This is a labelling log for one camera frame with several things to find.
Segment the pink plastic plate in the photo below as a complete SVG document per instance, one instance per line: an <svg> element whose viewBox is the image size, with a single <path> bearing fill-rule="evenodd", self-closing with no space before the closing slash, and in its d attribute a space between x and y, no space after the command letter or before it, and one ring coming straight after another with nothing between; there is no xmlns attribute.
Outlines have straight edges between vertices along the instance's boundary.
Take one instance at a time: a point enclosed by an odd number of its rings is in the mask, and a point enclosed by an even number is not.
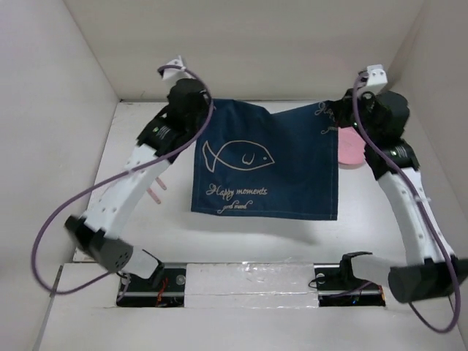
<svg viewBox="0 0 468 351"><path fill-rule="evenodd" d="M360 166L365 162L366 142L351 127L338 131L338 162L340 165Z"/></svg>

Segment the navy fish placemat cloth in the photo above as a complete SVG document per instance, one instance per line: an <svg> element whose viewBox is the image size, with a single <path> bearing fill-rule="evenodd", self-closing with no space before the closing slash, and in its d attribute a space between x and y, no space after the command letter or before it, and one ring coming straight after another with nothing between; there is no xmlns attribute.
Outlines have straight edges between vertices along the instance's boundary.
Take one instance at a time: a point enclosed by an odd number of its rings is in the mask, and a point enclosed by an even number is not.
<svg viewBox="0 0 468 351"><path fill-rule="evenodd" d="M191 210L335 221L338 132L329 102L271 113L218 99L197 139Z"/></svg>

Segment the pink handled fork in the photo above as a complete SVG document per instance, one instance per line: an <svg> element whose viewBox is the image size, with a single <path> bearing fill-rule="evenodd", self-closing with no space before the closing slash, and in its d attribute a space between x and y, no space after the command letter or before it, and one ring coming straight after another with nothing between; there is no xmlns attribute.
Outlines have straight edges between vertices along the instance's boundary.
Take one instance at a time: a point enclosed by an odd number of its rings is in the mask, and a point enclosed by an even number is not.
<svg viewBox="0 0 468 351"><path fill-rule="evenodd" d="M153 191L152 188L147 189L147 193L156 204L160 205L162 203L162 201L157 196L157 194Z"/></svg>

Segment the pink handled knife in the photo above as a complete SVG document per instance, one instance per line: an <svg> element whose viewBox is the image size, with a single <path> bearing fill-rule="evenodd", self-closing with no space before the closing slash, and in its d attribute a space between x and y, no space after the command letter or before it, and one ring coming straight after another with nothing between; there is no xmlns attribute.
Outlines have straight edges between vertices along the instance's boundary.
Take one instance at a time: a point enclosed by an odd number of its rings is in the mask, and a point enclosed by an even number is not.
<svg viewBox="0 0 468 351"><path fill-rule="evenodd" d="M163 180L161 178L156 178L155 181L157 182L157 184L159 185L159 187L161 189L163 189L163 190L167 189L165 183L163 182Z"/></svg>

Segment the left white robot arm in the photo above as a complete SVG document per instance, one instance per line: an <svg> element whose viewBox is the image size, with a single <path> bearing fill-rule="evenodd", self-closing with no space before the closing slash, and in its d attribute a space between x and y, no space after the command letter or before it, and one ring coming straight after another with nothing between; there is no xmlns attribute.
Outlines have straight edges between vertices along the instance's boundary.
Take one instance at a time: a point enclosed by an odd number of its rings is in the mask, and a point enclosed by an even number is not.
<svg viewBox="0 0 468 351"><path fill-rule="evenodd" d="M209 111L209 95L196 79L182 78L171 88L168 104L137 136L125 164L125 176L112 182L98 201L65 228L78 248L111 273L130 273L147 290L163 280L163 263L120 238L143 195L200 131Z"/></svg>

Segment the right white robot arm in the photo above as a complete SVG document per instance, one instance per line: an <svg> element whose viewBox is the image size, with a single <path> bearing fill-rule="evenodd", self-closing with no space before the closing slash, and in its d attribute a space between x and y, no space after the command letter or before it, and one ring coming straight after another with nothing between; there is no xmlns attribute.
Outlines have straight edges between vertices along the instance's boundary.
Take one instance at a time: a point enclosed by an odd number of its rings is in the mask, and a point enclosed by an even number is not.
<svg viewBox="0 0 468 351"><path fill-rule="evenodd" d="M346 254L338 270L342 285L354 288L363 280L390 288L400 303L460 296L467 278L467 259L459 259L443 237L423 190L420 165L402 135L410 116L407 100L392 91L354 98L348 90L334 102L341 127L353 127L365 140L364 156L385 193L399 226L405 263L371 252Z"/></svg>

